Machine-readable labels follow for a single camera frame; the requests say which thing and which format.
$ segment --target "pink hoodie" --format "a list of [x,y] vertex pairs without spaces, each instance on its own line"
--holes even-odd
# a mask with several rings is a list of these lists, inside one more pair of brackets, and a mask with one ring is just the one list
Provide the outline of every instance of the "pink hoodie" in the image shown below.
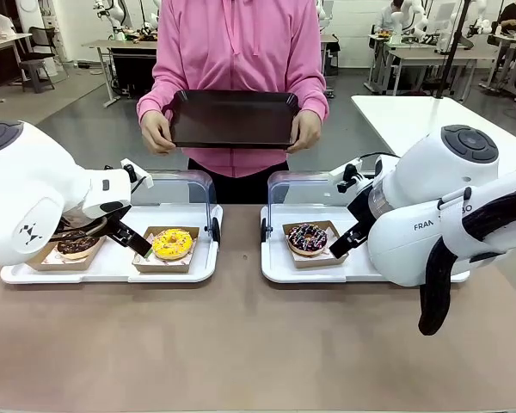
[[[163,0],[153,90],[138,103],[161,110],[181,89],[292,92],[321,120],[319,23],[314,0]],[[247,176],[286,160],[279,150],[184,149],[208,170]]]

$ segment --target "desk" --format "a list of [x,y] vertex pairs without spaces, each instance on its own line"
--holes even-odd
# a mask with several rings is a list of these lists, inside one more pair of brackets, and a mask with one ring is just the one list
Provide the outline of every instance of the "desk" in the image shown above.
[[17,64],[21,62],[21,58],[19,57],[19,52],[17,51],[17,47],[15,46],[16,40],[24,39],[27,43],[27,49],[29,51],[32,51],[33,48],[31,46],[31,42],[29,41],[29,38],[31,37],[31,34],[25,34],[25,33],[19,33],[14,36],[8,37],[8,39],[0,39],[0,50],[6,49],[8,47],[13,48],[14,54],[15,54],[15,60],[17,61]]
[[[491,60],[495,59],[496,52],[493,50],[486,49],[476,49],[473,48],[471,50],[462,50],[457,49],[455,53],[455,58],[453,60],[453,66],[457,67],[457,73],[455,75],[455,81],[451,87],[451,95],[455,93],[455,88],[457,87],[457,82],[460,77],[460,74],[469,63],[471,63],[471,71],[469,75],[468,82],[466,83],[463,93],[459,98],[459,101],[463,101],[466,96],[470,92],[470,86],[472,85],[472,79],[474,76],[474,70],[476,69],[477,62],[479,60]],[[384,71],[384,80],[383,80],[383,94],[386,93],[388,89],[388,85],[390,83],[391,76],[391,66],[394,61],[394,58],[399,58],[399,65],[396,67],[396,83],[394,84],[394,90],[392,92],[393,96],[397,94],[397,86],[399,84],[399,79],[402,74],[402,68],[404,66],[420,66],[422,67],[421,74],[419,76],[418,84],[421,84],[424,80],[424,76],[426,73],[426,68],[432,65],[443,65],[447,60],[447,56],[436,53],[433,49],[426,48],[413,48],[413,49],[403,49],[398,48],[395,50],[390,50],[388,55],[388,60],[386,63],[386,69]]]
[[0,281],[0,411],[516,409],[516,292],[494,267],[424,337],[417,289],[267,282],[259,217],[224,208],[201,285]]
[[[104,108],[108,108],[115,102],[117,102],[120,99],[120,96],[117,96],[113,92],[113,88],[111,87],[111,80],[108,75],[107,67],[105,66],[105,62],[103,61],[103,51],[102,49],[110,50],[110,49],[125,49],[125,50],[152,50],[156,51],[157,49],[157,42],[156,41],[139,41],[139,42],[133,42],[133,41],[124,41],[124,40],[96,40],[92,41],[91,43],[86,43],[83,45],[83,47],[89,47],[90,49],[97,50],[97,55],[100,58],[100,64],[101,64],[101,71],[103,72],[103,76],[105,77],[105,85],[107,87],[107,92],[109,95],[109,100],[105,103],[103,103]],[[139,58],[145,58],[145,55],[138,55]]]
[[[414,38],[414,36],[402,36],[403,38]],[[372,93],[382,93],[383,84],[382,81],[378,81],[378,76],[381,73],[384,73],[384,60],[386,59],[385,54],[387,54],[390,49],[399,49],[399,48],[426,48],[426,49],[434,49],[435,46],[425,45],[422,43],[390,43],[390,38],[380,37],[377,34],[369,34],[369,39],[372,41],[372,60],[369,65],[369,77],[367,81],[363,83],[363,85],[368,88]]]
[[[321,71],[323,76],[325,76],[325,63],[327,61],[327,44],[337,42],[338,40],[332,34],[321,33]],[[332,99],[335,97],[335,90],[327,86],[325,89],[325,95]]]
[[[322,56],[322,70],[324,72],[325,68],[325,59],[327,54],[327,44],[330,42],[336,42],[338,41],[332,34],[321,34],[321,56]],[[100,58],[100,64],[101,64],[101,70],[103,71],[103,76],[105,77],[105,84],[107,87],[107,92],[109,95],[109,100],[105,103],[103,103],[104,108],[108,108],[115,102],[117,102],[120,99],[120,96],[117,96],[113,92],[113,88],[111,87],[111,79],[108,75],[107,67],[105,66],[105,62],[103,61],[103,51],[102,49],[110,50],[110,49],[125,49],[125,50],[150,50],[150,51],[156,51],[157,49],[157,42],[156,41],[139,41],[139,42],[133,42],[133,41],[123,41],[123,40],[96,40],[92,41],[90,43],[86,43],[83,45],[83,47],[88,47],[90,49],[97,50],[97,54]],[[144,54],[138,54],[136,55],[138,58],[156,58],[155,53],[149,56],[145,56]]]
[[[429,96],[354,96],[353,103],[378,136],[402,156],[433,127],[468,125],[486,133],[498,146],[499,175],[516,170],[516,137],[449,98]],[[402,116],[402,110],[413,114]]]

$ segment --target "chocolate donut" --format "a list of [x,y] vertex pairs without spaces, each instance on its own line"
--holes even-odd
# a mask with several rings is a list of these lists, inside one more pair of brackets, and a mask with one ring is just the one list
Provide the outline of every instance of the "chocolate donut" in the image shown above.
[[288,242],[297,254],[316,256],[327,246],[327,232],[317,225],[301,224],[291,229]]
[[[79,237],[86,235],[83,231],[73,231],[65,234],[65,237]],[[80,254],[86,250],[89,250],[97,244],[99,238],[94,237],[82,237],[79,239],[70,239],[65,241],[59,241],[58,252],[63,256],[72,256],[74,254]]]

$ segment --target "person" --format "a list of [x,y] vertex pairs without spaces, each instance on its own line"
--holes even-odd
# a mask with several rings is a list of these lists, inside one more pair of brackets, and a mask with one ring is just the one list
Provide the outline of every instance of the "person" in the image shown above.
[[377,22],[375,23],[375,33],[383,30],[394,30],[392,13],[402,11],[403,0],[393,0],[392,3],[380,10]]
[[516,2],[508,4],[499,17],[501,32],[508,34],[509,30],[516,32]]
[[162,109],[178,90],[293,93],[301,110],[287,151],[183,150],[190,170],[211,176],[218,203],[267,203],[269,176],[288,170],[287,152],[320,139],[329,114],[320,50],[315,0],[163,0],[155,83],[138,103],[145,144],[155,154],[174,150]]

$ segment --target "donut box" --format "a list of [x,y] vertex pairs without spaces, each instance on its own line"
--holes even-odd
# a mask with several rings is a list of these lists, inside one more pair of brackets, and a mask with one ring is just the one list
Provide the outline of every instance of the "donut box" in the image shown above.
[[[317,225],[322,230],[325,230],[327,232],[327,246],[325,247],[325,250],[318,256],[301,256],[291,250],[291,247],[289,246],[288,236],[295,226],[301,225],[301,224],[312,224]],[[335,258],[329,250],[329,247],[333,244],[334,241],[336,241],[340,234],[336,230],[335,226],[331,221],[311,221],[311,222],[297,222],[294,224],[283,224],[283,232],[285,233],[285,240],[286,240],[286,248],[292,256],[292,260],[294,262],[294,266],[298,269],[303,268],[314,268],[314,267],[326,267],[329,265],[340,265],[342,264],[348,257],[348,254],[345,254],[340,259]]]
[[197,241],[199,239],[199,230],[197,226],[150,226],[147,228],[144,234],[144,238],[150,243],[153,242],[153,237],[166,230],[184,230],[189,232],[193,239],[193,246],[189,253],[179,260],[163,261],[160,260],[152,252],[147,257],[142,257],[139,254],[134,255],[132,265],[140,273],[145,274],[164,274],[164,273],[188,273],[191,260],[193,258],[193,252]]
[[44,249],[42,249],[38,255],[31,260],[27,261],[27,265],[35,269],[36,271],[86,271],[91,263],[94,261],[95,256],[99,252],[101,246],[105,242],[106,237],[101,237],[95,245],[95,248],[88,256],[81,258],[80,260],[69,260],[63,258],[58,253],[58,243],[48,243]]

